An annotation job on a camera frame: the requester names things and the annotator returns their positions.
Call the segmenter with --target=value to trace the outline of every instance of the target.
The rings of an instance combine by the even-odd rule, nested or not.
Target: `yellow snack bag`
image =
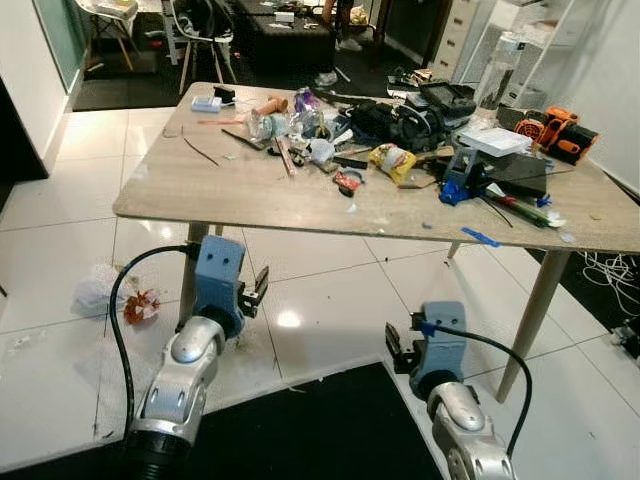
[[[379,145],[369,154],[369,161],[380,167],[380,170],[389,175],[396,185],[403,182],[416,160],[413,153],[398,148],[393,143]]]

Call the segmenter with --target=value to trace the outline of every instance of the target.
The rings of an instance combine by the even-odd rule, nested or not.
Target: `black bag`
[[[371,100],[354,107],[350,116],[352,126],[365,135],[412,152],[433,150],[444,140],[440,124],[431,112],[420,115],[405,106],[394,108]]]
[[[176,14],[186,14],[198,36],[222,37],[233,32],[233,12],[225,0],[182,0]]]

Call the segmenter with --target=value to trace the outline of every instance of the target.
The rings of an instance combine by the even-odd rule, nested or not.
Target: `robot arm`
[[[423,312],[412,315],[413,329],[421,330],[426,319],[439,325],[464,330],[464,307],[458,302],[426,303]],[[485,415],[478,397],[462,378],[460,365],[465,341],[439,334],[413,342],[404,352],[396,329],[387,324],[386,343],[396,373],[408,373],[414,395],[427,402],[436,444],[447,459],[449,473],[456,480],[513,480],[511,461],[496,436],[491,418]]]
[[[221,237],[204,239],[194,316],[164,347],[160,371],[125,434],[124,478],[182,477],[225,341],[242,331],[244,315],[255,317],[267,290],[265,268],[256,291],[244,293],[238,281],[244,252],[242,245]]]

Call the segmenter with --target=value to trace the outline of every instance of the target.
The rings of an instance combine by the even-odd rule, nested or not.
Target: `cluttered table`
[[[438,199],[435,183],[401,189],[372,165],[362,171],[364,182],[350,198],[338,191],[333,174],[306,164],[290,176],[281,157],[222,132],[229,126],[220,123],[242,120],[269,95],[287,98],[293,105],[295,92],[232,86],[235,106],[217,114],[193,112],[194,96],[211,95],[212,88],[210,83],[191,86],[122,189],[113,206],[116,215],[188,222],[191,241],[201,240],[203,226],[213,224],[218,234],[229,225],[448,241],[453,242],[452,257],[460,243],[478,243],[461,230],[467,227],[502,245],[545,249],[548,253],[514,343],[522,356],[533,343],[571,251],[640,252],[638,207],[587,158],[575,167],[556,161],[547,177],[553,209],[566,219],[560,228],[539,228],[517,215],[509,216],[510,227],[480,198],[453,207]],[[187,260],[181,317],[193,297],[192,269]],[[500,400],[518,372],[517,364],[511,363]]]

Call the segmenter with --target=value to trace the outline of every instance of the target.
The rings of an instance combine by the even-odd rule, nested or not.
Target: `white tile floor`
[[[18,185],[2,213],[0,283],[10,296],[0,302],[0,471],[122,430],[124,387],[111,331],[104,313],[83,318],[72,295],[95,263],[121,265],[184,240],[185,225],[116,219],[111,211],[170,114],[73,114],[51,178]],[[228,344],[208,410],[386,358],[384,323],[408,333],[409,312],[426,300],[462,301],[469,330],[509,344],[537,269],[515,248],[466,247],[449,268],[442,243],[241,228],[225,235],[248,247],[242,278],[251,283],[268,264],[272,285],[258,318]],[[133,273],[163,302],[155,323],[124,327],[139,398],[174,327],[182,258],[153,258]],[[640,478],[640,370],[607,338],[561,288],[529,355],[535,390],[514,457],[520,479]],[[505,405],[493,400],[505,361],[470,344],[464,371],[508,438],[523,385],[519,378]],[[396,380],[442,461],[424,404],[406,377]]]

